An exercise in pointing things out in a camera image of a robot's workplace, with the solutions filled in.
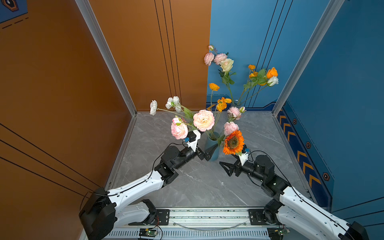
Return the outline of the teal cylinder vase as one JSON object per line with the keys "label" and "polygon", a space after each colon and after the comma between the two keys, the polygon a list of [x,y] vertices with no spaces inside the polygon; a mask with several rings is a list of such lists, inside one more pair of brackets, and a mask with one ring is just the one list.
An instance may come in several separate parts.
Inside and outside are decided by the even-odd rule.
{"label": "teal cylinder vase", "polygon": [[218,145],[218,138],[219,133],[214,132],[214,140],[211,139],[210,136],[207,137],[206,143],[205,143],[205,152],[207,154],[210,154],[211,158],[209,161],[216,161],[219,157],[219,145]]}

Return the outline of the orange sunflower stem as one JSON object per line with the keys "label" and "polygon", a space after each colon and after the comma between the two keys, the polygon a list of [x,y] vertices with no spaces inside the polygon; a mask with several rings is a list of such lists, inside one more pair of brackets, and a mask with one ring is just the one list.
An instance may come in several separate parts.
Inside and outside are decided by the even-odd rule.
{"label": "orange sunflower stem", "polygon": [[244,137],[240,130],[235,130],[228,136],[221,135],[217,139],[219,147],[223,148],[225,155],[241,154],[243,152]]}

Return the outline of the large pink peony stem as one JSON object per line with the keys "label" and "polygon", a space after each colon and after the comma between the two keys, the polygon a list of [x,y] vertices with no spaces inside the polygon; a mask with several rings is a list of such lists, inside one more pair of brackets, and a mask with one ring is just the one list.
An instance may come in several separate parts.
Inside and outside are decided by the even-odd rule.
{"label": "large pink peony stem", "polygon": [[172,119],[171,133],[177,139],[185,139],[190,130],[199,130],[206,132],[211,130],[215,125],[215,117],[211,111],[200,110],[193,115],[193,120],[187,123],[181,117],[175,117]]}

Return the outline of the pink carnation flower stem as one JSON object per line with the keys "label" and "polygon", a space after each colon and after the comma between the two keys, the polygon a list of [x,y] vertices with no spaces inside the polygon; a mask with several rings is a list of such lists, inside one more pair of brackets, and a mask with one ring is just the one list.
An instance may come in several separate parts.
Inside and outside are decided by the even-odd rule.
{"label": "pink carnation flower stem", "polygon": [[242,117],[242,114],[246,112],[246,108],[241,107],[240,109],[238,109],[236,107],[232,107],[227,112],[228,112],[228,121],[224,125],[225,136],[229,136],[234,131],[239,130],[239,126],[235,123],[235,121],[239,120]]}

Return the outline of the orange poppy stem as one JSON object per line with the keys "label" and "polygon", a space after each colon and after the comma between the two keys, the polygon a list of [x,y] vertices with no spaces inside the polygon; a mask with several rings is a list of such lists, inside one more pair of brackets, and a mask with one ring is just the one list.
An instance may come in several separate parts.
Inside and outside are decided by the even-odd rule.
{"label": "orange poppy stem", "polygon": [[213,128],[210,130],[209,138],[214,141],[214,140],[217,140],[217,138],[218,138],[215,134],[216,124],[219,121],[219,118],[220,118],[222,111],[227,108],[228,104],[232,103],[232,100],[230,98],[221,97],[220,99],[217,100],[216,104],[213,104],[213,93],[217,92],[220,89],[220,87],[217,84],[210,83],[209,88],[212,91],[211,92],[211,106],[210,106],[210,108],[212,108],[212,107],[215,108],[215,111],[214,111],[215,123],[214,123]]}

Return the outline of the clear ribbed glass vase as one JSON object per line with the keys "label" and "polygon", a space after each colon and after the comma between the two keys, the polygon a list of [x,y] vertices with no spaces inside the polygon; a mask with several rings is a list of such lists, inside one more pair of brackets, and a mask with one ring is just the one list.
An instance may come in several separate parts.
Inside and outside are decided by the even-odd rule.
{"label": "clear ribbed glass vase", "polygon": [[234,102],[232,102],[231,104],[228,104],[228,110],[229,110],[230,108],[232,108],[232,107],[236,107],[236,108],[240,109],[242,106],[241,106],[241,103],[240,103],[240,102],[238,102],[238,101],[234,101]]}

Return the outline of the pale pink flower spray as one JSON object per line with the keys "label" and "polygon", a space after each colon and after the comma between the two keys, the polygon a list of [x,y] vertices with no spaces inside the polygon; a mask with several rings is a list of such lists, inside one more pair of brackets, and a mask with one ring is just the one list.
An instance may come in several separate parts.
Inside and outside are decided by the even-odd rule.
{"label": "pale pink flower spray", "polygon": [[166,109],[160,109],[158,102],[156,100],[152,100],[150,103],[150,115],[154,116],[157,111],[163,111],[167,113],[175,113],[177,117],[182,117],[187,122],[191,122],[193,120],[194,113],[181,104],[178,96],[168,98],[165,108]]}

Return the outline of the cream rose stem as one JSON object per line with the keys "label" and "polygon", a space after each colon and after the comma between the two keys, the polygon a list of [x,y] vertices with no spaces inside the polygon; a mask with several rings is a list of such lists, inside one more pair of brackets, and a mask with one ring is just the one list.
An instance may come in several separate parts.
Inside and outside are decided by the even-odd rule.
{"label": "cream rose stem", "polygon": [[234,101],[234,97],[231,90],[231,85],[233,85],[235,82],[231,79],[231,76],[236,74],[232,72],[233,64],[234,61],[232,59],[226,58],[225,60],[220,62],[221,69],[219,70],[219,74],[222,78],[222,83],[229,90],[232,101]]}

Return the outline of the large orange rose stem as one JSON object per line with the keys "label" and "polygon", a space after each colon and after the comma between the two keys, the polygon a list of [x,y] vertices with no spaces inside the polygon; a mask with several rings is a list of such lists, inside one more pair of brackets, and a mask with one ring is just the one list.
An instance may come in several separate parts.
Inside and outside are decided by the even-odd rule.
{"label": "large orange rose stem", "polygon": [[[269,70],[266,70],[266,69],[261,69],[259,71],[256,71],[258,72],[258,75],[257,77],[259,78],[262,78],[262,77],[267,77],[268,79],[275,76],[278,78],[278,71],[276,68],[271,68]],[[244,99],[246,99],[248,96],[251,96],[254,94],[254,92],[257,92],[261,87],[260,86],[257,86],[256,88],[253,88],[250,92],[246,93]]]}

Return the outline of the pink rose branch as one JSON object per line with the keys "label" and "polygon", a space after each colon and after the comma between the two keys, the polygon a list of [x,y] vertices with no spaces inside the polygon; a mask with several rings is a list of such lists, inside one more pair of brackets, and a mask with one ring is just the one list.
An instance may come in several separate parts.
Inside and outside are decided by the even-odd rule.
{"label": "pink rose branch", "polygon": [[213,45],[209,45],[208,50],[209,50],[208,53],[206,53],[206,55],[204,56],[205,65],[210,67],[211,65],[215,64],[216,66],[218,66],[218,71],[219,71],[221,69],[220,68],[220,62],[225,60],[226,58],[229,58],[228,57],[229,53],[218,53],[217,49]]}

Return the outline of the small orange flower sprig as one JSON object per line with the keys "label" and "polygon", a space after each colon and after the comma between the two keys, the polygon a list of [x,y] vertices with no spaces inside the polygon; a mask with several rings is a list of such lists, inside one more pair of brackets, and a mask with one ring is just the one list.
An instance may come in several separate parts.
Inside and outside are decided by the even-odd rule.
{"label": "small orange flower sprig", "polygon": [[248,69],[249,69],[248,79],[246,83],[243,85],[244,89],[241,96],[239,97],[239,104],[243,101],[243,98],[245,97],[246,93],[248,93],[250,89],[253,87],[252,79],[256,78],[258,75],[258,72],[256,72],[255,65],[248,65]]}

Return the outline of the white rose stem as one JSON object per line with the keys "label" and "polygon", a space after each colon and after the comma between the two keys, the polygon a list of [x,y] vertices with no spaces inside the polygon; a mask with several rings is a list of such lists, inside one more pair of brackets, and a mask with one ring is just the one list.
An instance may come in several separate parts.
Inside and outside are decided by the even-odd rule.
{"label": "white rose stem", "polygon": [[[245,84],[245,93],[239,98],[240,103],[245,103],[247,100],[250,100],[251,98],[255,97],[259,92],[261,92],[263,89],[267,87],[272,87],[274,85],[277,85],[279,83],[279,79],[275,76],[271,78],[267,77],[254,77],[251,78],[246,84]],[[253,88],[256,88],[257,86],[260,86],[261,88],[257,91],[254,92],[253,95],[248,96],[246,99],[244,99],[246,93],[250,92]]]}

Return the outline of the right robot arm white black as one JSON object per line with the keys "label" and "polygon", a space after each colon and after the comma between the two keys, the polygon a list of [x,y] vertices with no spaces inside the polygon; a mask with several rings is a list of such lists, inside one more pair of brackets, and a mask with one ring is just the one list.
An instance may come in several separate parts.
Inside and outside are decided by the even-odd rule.
{"label": "right robot arm white black", "polygon": [[326,211],[296,190],[288,180],[275,173],[277,167],[268,155],[259,155],[253,162],[233,164],[220,162],[229,176],[246,174],[259,180],[261,188],[272,198],[264,207],[268,224],[292,228],[309,240],[367,240],[368,232],[357,222],[349,223]]}

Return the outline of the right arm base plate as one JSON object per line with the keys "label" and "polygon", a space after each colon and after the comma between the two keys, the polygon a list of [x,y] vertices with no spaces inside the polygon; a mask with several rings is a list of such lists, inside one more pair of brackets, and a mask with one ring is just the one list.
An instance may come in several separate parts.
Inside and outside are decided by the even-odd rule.
{"label": "right arm base plate", "polygon": [[288,216],[279,215],[277,210],[249,209],[249,220],[252,226],[282,226],[289,223]]}

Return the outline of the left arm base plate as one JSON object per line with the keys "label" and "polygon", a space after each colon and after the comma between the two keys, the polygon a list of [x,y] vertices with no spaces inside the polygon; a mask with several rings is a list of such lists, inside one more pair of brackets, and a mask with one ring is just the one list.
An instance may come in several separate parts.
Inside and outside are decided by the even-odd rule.
{"label": "left arm base plate", "polygon": [[129,226],[167,226],[170,219],[169,209],[160,209],[150,212],[147,218],[143,222],[130,223]]}

